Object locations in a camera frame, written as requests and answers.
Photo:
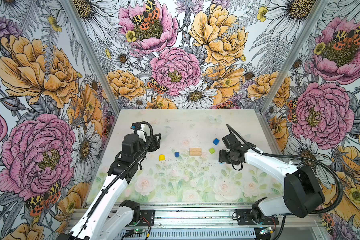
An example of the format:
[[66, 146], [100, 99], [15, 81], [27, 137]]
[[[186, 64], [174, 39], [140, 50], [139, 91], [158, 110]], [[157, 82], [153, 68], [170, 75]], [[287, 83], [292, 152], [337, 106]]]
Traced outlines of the dark blue wooden cube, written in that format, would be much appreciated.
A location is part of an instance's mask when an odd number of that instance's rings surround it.
[[219, 142], [220, 142], [219, 139], [214, 139], [213, 144], [217, 146], [219, 144]]

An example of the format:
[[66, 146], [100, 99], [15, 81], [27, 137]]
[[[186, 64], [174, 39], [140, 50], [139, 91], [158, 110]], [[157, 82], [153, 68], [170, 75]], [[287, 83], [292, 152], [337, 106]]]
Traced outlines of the natural wood plank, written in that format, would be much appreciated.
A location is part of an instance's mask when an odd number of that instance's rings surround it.
[[190, 156], [201, 156], [202, 149], [201, 148], [189, 148], [189, 155]]

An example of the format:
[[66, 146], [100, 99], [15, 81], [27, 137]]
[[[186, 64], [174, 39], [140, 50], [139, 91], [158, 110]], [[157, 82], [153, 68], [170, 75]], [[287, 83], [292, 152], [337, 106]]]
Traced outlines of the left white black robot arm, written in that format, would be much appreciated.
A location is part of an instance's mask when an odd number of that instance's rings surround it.
[[69, 233], [59, 234], [59, 240], [113, 240], [123, 228], [139, 221], [137, 202], [123, 201], [115, 214], [111, 211], [136, 172], [142, 170], [147, 153], [160, 148], [161, 134], [154, 134], [152, 125], [145, 121], [133, 123], [131, 129], [95, 200]]

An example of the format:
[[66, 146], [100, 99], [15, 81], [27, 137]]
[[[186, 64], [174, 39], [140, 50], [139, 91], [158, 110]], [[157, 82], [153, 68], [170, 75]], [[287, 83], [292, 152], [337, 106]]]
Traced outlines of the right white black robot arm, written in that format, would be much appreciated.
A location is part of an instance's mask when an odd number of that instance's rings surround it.
[[242, 168], [244, 163], [262, 170], [277, 180], [284, 188], [281, 197], [264, 197], [252, 204], [252, 220], [260, 224], [274, 215], [294, 215], [304, 218], [325, 200], [320, 184], [308, 167], [298, 168], [270, 154], [262, 152], [251, 143], [241, 143], [235, 134], [222, 138], [226, 147], [219, 152], [219, 162]]

